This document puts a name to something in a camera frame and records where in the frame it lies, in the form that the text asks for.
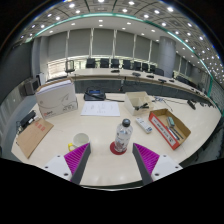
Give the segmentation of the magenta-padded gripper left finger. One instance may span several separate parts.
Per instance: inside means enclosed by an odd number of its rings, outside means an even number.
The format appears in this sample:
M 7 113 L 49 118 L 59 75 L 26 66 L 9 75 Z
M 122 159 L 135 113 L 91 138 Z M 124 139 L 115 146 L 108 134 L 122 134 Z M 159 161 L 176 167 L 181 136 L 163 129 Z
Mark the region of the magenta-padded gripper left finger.
M 79 185 L 90 153 L 90 144 L 84 144 L 65 155 L 55 156 L 43 170 Z

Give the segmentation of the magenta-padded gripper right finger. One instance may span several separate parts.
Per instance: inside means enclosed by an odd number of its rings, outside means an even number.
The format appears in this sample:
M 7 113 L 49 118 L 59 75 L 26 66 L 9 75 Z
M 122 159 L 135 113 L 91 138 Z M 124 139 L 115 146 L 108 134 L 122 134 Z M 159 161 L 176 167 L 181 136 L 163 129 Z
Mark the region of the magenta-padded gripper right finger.
M 137 143 L 133 144 L 132 152 L 136 159 L 144 185 L 182 169 L 182 167 L 168 155 L 158 155 L 152 150 Z

